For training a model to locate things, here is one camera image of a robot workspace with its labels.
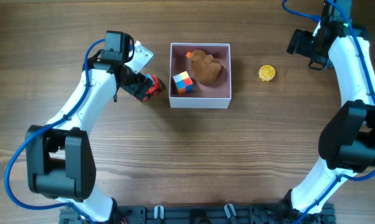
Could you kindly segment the yellow round toy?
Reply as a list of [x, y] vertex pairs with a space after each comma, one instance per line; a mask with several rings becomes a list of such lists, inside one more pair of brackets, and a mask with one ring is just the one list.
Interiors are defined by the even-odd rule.
[[259, 78], [263, 82], [271, 81], [274, 78], [275, 74], [275, 69], [271, 65], [263, 65], [259, 70]]

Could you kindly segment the multicolour puzzle cube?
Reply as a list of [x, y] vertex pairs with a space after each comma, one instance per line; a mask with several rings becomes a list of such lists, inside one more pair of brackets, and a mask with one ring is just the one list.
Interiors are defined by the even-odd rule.
[[176, 92], [179, 95], [193, 92], [193, 82], [187, 71], [173, 76]]

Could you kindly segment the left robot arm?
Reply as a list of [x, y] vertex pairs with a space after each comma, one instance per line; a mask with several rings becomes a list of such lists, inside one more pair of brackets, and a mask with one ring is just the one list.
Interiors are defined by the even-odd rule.
[[89, 135], [119, 89], [142, 101], [153, 81], [135, 66], [139, 60], [132, 36], [109, 30], [102, 41], [103, 49], [85, 56], [81, 81], [59, 113], [26, 132], [28, 187], [74, 209], [89, 223], [126, 223], [115, 199], [95, 184]]

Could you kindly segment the red toy fire truck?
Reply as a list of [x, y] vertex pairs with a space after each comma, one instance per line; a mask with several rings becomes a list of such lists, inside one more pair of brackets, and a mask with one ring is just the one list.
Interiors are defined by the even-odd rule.
[[146, 92], [146, 95], [142, 99], [142, 101], [147, 101], [152, 96], [158, 95], [161, 92], [161, 90], [163, 89], [162, 82], [161, 82], [161, 80], [159, 78], [157, 78], [156, 75], [154, 75], [154, 74], [146, 74], [146, 78], [149, 78], [153, 82], [153, 84], [148, 89], [148, 91]]

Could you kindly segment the brown plush toy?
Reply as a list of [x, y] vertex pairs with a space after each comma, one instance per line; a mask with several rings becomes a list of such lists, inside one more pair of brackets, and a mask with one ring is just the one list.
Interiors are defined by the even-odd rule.
[[203, 85], [212, 85], [223, 69], [216, 58], [202, 50], [188, 52], [186, 58], [190, 60], [195, 79]]

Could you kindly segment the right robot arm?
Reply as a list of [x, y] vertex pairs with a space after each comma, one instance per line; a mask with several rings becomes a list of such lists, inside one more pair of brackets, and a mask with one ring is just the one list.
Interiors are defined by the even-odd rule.
[[325, 202], [346, 181], [375, 176], [375, 74], [368, 30], [350, 19], [351, 1], [323, 3], [313, 32], [296, 30], [287, 48], [309, 59], [313, 70], [333, 68], [341, 108], [318, 141], [319, 158], [305, 179], [279, 202], [279, 223], [329, 223]]

